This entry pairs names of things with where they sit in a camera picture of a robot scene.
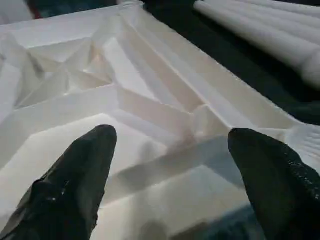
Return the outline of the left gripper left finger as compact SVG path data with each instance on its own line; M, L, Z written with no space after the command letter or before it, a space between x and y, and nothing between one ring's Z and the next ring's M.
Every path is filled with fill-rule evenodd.
M24 194L3 240L88 240L98 222L117 144L102 124L79 137Z

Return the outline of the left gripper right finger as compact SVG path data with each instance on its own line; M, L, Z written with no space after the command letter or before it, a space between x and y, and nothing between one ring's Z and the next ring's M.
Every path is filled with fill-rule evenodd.
M320 176L288 145L249 128L234 128L228 150L268 240L320 238Z

